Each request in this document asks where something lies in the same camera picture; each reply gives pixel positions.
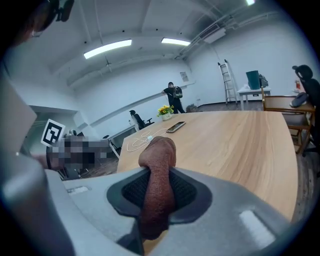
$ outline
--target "ladder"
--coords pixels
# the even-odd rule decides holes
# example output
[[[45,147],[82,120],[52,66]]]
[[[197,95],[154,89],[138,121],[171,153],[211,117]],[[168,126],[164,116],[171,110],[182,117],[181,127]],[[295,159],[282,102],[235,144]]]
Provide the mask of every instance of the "ladder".
[[[220,64],[218,62],[218,65],[219,65],[219,69],[220,69],[222,80],[223,80],[225,104],[228,104],[228,102],[230,102],[230,99],[234,99],[235,104],[238,105],[235,82],[230,73],[228,62],[224,60],[223,64]]]

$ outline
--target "sticker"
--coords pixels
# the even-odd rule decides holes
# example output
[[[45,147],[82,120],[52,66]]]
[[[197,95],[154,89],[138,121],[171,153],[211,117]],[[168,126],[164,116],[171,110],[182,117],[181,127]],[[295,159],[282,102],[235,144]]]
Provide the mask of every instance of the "sticker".
[[[65,128],[65,125],[49,119],[48,122],[46,122],[41,137],[41,143],[47,147],[52,147],[58,140],[62,138]]]

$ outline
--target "ceiling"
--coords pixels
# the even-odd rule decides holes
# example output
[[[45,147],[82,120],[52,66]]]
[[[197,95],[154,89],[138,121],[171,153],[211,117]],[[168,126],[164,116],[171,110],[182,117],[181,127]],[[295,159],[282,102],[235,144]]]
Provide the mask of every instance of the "ceiling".
[[[75,0],[67,22],[53,22],[40,37],[31,40],[50,73],[75,88],[125,65],[174,59],[182,50],[185,53],[181,58],[187,57],[189,49],[162,44],[163,37],[195,42],[197,35],[214,23],[232,32],[238,24],[276,10],[270,3],[256,0],[247,6],[245,0]],[[83,55],[126,39],[132,39],[131,46],[89,59]]]

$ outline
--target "wooden chair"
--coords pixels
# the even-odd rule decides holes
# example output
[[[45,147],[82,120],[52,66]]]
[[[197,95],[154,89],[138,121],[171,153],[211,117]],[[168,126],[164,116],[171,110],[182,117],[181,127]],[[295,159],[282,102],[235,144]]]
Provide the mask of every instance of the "wooden chair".
[[[290,103],[295,96],[265,96],[263,87],[261,91],[263,110],[282,112],[293,139],[295,152],[302,153],[309,141],[315,108],[309,102],[300,107],[291,107]],[[302,138],[303,130],[306,131],[305,139]]]

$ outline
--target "ceiling light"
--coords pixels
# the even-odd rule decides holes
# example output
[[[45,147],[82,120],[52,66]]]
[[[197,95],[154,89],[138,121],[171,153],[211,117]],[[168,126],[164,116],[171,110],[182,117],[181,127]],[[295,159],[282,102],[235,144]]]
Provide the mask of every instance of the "ceiling light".
[[[256,0],[246,0],[246,4],[248,6],[253,5],[255,3]]]
[[[170,39],[170,38],[162,39],[161,43],[163,43],[163,44],[175,44],[175,45],[182,45],[182,46],[188,46],[190,44],[190,42],[187,42],[187,41],[181,41],[181,40]]]
[[[89,58],[91,58],[91,57],[93,57],[95,55],[98,55],[98,54],[101,54],[101,53],[104,53],[104,52],[107,52],[107,51],[110,51],[110,50],[113,50],[113,49],[117,49],[117,48],[125,47],[125,46],[130,46],[131,42],[132,42],[132,40],[129,39],[129,40],[125,40],[125,41],[110,43],[110,44],[101,46],[101,47],[99,47],[97,49],[88,51],[83,55],[84,55],[84,57],[86,59],[89,59]]]

